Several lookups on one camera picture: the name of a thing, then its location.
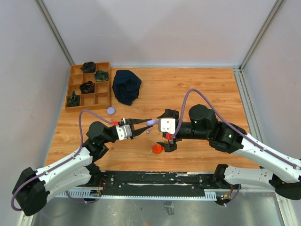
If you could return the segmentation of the purple charging case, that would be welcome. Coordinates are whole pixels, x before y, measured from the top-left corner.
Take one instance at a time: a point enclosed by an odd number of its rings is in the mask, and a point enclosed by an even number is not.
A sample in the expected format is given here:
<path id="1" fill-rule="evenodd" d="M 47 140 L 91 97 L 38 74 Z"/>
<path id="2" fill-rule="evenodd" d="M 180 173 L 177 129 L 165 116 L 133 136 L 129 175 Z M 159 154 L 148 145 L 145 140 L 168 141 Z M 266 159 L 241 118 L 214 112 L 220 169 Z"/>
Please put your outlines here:
<path id="1" fill-rule="evenodd" d="M 114 107 L 109 107 L 109 108 L 107 108 L 106 112 L 108 115 L 114 115 L 116 112 L 116 109 Z"/>
<path id="2" fill-rule="evenodd" d="M 158 124 L 158 120 L 155 120 L 155 119 L 146 121 L 147 126 L 153 126 L 156 124 Z"/>

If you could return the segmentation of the orange earbud charging case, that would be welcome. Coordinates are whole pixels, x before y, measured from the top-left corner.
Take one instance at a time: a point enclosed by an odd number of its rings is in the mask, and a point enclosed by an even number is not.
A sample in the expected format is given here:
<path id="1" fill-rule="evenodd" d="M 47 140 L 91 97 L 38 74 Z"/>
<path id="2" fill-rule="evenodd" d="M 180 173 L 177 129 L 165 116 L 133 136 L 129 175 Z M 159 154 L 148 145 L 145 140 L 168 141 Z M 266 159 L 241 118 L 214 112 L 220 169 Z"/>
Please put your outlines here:
<path id="1" fill-rule="evenodd" d="M 164 150 L 163 146 L 156 144 L 152 147 L 152 152 L 155 154 L 160 154 Z"/>

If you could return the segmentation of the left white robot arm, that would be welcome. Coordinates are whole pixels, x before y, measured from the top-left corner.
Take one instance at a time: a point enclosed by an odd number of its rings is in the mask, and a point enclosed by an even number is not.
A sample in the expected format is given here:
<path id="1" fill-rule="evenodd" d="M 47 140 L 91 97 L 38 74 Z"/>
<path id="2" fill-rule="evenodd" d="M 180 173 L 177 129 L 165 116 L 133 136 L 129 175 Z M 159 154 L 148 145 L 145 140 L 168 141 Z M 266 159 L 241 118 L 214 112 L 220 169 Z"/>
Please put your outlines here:
<path id="1" fill-rule="evenodd" d="M 48 166 L 36 170 L 28 167 L 21 172 L 12 191 L 12 209 L 32 216 L 62 192 L 79 185 L 98 185 L 101 175 L 94 162 L 109 150 L 106 143 L 133 139 L 151 128 L 134 128 L 143 122 L 140 119 L 123 119 L 113 122 L 110 127 L 100 121 L 93 122 L 87 132 L 88 139 L 81 142 L 76 151 Z"/>

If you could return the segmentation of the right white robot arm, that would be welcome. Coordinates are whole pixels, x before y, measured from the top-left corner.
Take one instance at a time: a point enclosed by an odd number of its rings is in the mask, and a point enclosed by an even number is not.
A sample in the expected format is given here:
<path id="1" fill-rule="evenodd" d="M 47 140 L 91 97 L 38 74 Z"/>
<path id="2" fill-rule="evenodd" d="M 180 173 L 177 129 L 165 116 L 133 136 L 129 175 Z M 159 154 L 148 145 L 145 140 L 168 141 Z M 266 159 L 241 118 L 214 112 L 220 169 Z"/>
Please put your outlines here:
<path id="1" fill-rule="evenodd" d="M 218 121 L 212 109 L 195 105 L 189 110 L 190 122 L 181 122 L 178 111 L 166 109 L 158 117 L 158 129 L 167 141 L 161 142 L 165 152 L 177 149 L 183 139 L 206 140 L 217 151 L 235 154 L 260 165 L 259 169 L 247 169 L 219 164 L 213 175 L 218 188 L 231 185 L 251 185 L 274 189 L 287 199 L 301 198 L 301 161 L 282 154 L 255 139 L 244 129 Z"/>

